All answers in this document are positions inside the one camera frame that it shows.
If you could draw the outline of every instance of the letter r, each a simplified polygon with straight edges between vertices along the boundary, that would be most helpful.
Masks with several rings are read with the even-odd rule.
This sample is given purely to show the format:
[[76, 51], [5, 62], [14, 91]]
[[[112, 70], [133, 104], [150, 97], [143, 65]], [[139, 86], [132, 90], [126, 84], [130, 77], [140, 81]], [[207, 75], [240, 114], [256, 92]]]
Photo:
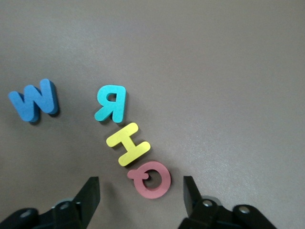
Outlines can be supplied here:
[[[109, 101], [110, 95], [116, 95], [116, 101]], [[97, 113], [97, 121], [105, 121], [111, 114], [115, 123], [121, 123], [124, 119], [126, 100], [126, 89], [118, 85], [106, 85], [100, 88], [97, 93], [97, 101], [103, 106]]]

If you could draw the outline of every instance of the letter w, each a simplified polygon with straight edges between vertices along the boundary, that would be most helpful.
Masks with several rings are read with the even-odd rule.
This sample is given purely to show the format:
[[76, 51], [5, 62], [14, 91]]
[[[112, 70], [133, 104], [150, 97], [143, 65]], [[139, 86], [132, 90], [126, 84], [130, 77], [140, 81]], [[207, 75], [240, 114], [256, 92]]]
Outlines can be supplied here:
[[48, 79], [40, 81], [40, 88], [28, 85], [24, 88], [24, 95], [10, 92], [9, 99], [16, 108], [21, 119], [25, 122], [36, 122], [39, 119], [39, 108], [50, 115], [58, 112], [58, 101], [55, 85]]

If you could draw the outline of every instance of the teal letter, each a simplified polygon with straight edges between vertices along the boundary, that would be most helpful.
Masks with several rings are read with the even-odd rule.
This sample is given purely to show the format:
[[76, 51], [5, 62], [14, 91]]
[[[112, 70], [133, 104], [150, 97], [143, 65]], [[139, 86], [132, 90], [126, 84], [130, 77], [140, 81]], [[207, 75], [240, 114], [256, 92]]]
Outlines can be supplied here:
[[[110, 95], [116, 95], [115, 102], [109, 101]], [[106, 85], [97, 93], [97, 101], [103, 106], [97, 113], [95, 119], [97, 121], [105, 121], [112, 114], [112, 120], [115, 123], [121, 123], [124, 119], [126, 100], [126, 89], [118, 85]]]
[[39, 108], [50, 115], [58, 112], [58, 101], [55, 85], [48, 79], [40, 81], [40, 88], [28, 85], [24, 88], [24, 95], [10, 92], [9, 99], [25, 122], [36, 122], [40, 115]]

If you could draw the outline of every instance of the metal screw head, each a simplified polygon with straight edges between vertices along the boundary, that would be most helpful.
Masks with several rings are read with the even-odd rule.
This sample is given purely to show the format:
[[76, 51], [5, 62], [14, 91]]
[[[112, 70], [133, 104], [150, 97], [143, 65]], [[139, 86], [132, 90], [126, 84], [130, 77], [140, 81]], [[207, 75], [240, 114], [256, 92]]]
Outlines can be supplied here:
[[244, 214], [248, 214], [250, 212], [249, 208], [247, 208], [246, 206], [240, 206], [239, 210]]
[[21, 215], [20, 215], [20, 218], [26, 218], [27, 216], [29, 216], [31, 214], [31, 210], [27, 210], [25, 212], [23, 212]]
[[209, 201], [208, 199], [206, 199], [206, 200], [203, 201], [203, 205], [205, 205], [206, 207], [210, 207], [210, 206], [212, 206], [213, 204], [212, 204], [211, 201]]
[[64, 209], [66, 209], [68, 206], [69, 206], [69, 203], [65, 203], [65, 204], [61, 205], [59, 209], [60, 209], [60, 210], [64, 210]]

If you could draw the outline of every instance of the foam alphabet letter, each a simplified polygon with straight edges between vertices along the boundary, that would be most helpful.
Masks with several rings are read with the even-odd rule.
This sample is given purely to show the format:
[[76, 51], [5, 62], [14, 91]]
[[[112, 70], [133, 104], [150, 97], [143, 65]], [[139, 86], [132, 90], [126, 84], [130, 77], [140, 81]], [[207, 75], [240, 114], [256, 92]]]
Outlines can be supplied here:
[[[157, 171], [162, 179], [157, 188], [148, 188], [144, 185], [143, 180], [148, 179], [147, 171]], [[150, 161], [141, 165], [138, 169], [132, 169], [128, 172], [127, 177], [133, 179], [136, 190], [145, 198], [156, 199], [163, 196], [171, 185], [171, 174], [167, 168], [157, 161]]]
[[48, 79], [40, 81], [40, 90], [28, 85], [24, 88], [24, 95], [10, 92], [9, 99], [25, 122], [36, 122], [40, 115], [39, 108], [50, 115], [58, 112], [55, 85]]
[[[116, 101], [109, 101], [109, 96], [116, 95]], [[118, 85], [106, 85], [100, 88], [97, 93], [97, 100], [103, 106], [97, 113], [97, 121], [105, 121], [111, 114], [115, 123], [121, 123], [124, 119], [126, 89]]]
[[135, 134], [138, 130], [139, 127], [136, 123], [130, 123], [106, 139], [106, 143], [109, 147], [114, 147], [117, 144], [122, 143], [127, 150], [127, 152], [119, 158], [119, 164], [121, 166], [128, 165], [151, 148], [151, 145], [148, 142], [142, 142], [137, 146], [134, 144], [130, 136]]

